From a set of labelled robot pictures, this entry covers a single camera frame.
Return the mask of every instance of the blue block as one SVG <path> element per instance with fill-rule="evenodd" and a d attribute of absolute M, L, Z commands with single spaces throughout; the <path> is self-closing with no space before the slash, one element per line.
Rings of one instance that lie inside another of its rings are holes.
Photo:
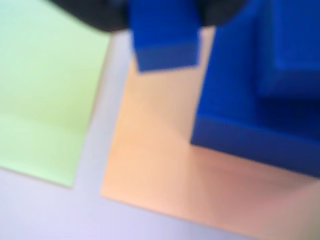
<path fill-rule="evenodd" d="M 141 72 L 198 64 L 201 21 L 194 0 L 131 0 L 129 22 Z"/>
<path fill-rule="evenodd" d="M 191 143 L 320 177 L 320 104 L 256 95 L 258 2 L 217 29 Z"/>
<path fill-rule="evenodd" d="M 258 94 L 320 99 L 320 1 L 264 0 L 258 27 Z"/>

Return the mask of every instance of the black object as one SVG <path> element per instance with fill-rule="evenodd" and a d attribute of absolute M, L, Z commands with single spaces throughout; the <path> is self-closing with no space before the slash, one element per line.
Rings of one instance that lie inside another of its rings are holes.
<path fill-rule="evenodd" d="M 129 28 L 129 0 L 49 0 L 84 23 L 104 32 Z M 203 26 L 221 25 L 247 0 L 195 0 Z"/>
<path fill-rule="evenodd" d="M 104 32 L 128 28 L 128 5 L 116 0 L 49 0 L 84 23 Z"/>
<path fill-rule="evenodd" d="M 195 0 L 203 26 L 222 25 L 230 20 L 247 0 Z"/>

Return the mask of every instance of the sticky note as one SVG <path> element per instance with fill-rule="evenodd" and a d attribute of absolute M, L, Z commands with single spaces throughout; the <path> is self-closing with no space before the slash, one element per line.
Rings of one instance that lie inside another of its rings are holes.
<path fill-rule="evenodd" d="M 213 32 L 201 36 L 197 67 L 146 74 L 132 59 L 101 195 L 259 240 L 319 239 L 320 181 L 190 144 Z"/>
<path fill-rule="evenodd" d="M 0 0 L 0 167 L 71 186 L 110 36 L 44 0 Z"/>

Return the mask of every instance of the green paper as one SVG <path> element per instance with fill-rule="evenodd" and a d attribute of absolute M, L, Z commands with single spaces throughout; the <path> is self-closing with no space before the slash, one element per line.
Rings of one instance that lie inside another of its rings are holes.
<path fill-rule="evenodd" d="M 45 0 L 0 0 L 0 167 L 72 186 L 109 39 Z"/>

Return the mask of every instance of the blue foam block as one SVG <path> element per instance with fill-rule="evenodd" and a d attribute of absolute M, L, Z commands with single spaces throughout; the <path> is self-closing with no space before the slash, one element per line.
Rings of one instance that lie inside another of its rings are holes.
<path fill-rule="evenodd" d="M 201 21 L 194 0 L 131 0 L 129 22 L 141 72 L 198 64 Z"/>
<path fill-rule="evenodd" d="M 191 143 L 320 177 L 320 104 L 256 95 L 258 2 L 217 29 Z"/>
<path fill-rule="evenodd" d="M 258 93 L 320 99 L 320 1 L 264 0 L 258 28 Z"/>

